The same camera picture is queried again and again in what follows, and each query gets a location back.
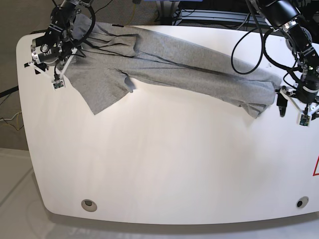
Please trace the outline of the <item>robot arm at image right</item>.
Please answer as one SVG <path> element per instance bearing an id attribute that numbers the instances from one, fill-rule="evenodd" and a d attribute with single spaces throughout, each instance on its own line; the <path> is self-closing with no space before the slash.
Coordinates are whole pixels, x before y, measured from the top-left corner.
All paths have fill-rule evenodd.
<path id="1" fill-rule="evenodd" d="M 300 115 L 299 124 L 307 126 L 319 117 L 319 55 L 312 46 L 311 36 L 298 23 L 299 10 L 288 0 L 248 0 L 252 16 L 260 14 L 270 29 L 262 34 L 262 52 L 274 66 L 285 70 L 296 83 L 286 83 L 275 90 L 280 116 L 284 117 L 291 102 Z M 292 67 L 274 61 L 266 51 L 266 40 L 273 31 L 286 38 L 295 59 Z"/>

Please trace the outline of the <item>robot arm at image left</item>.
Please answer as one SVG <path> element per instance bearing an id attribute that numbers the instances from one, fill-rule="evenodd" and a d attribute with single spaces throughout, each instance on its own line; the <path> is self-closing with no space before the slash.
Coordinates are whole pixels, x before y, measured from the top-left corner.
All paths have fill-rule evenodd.
<path id="1" fill-rule="evenodd" d="M 49 66 L 54 66 L 72 54 L 73 48 L 77 49 L 91 34 L 95 26 L 96 17 L 91 0 L 64 0 L 61 4 L 54 2 L 51 12 L 51 23 L 44 35 L 32 40 L 32 63 L 40 70 L 45 71 Z M 71 36 L 76 15 L 80 14 L 83 6 L 91 14 L 90 28 L 85 35 L 76 40 Z"/>

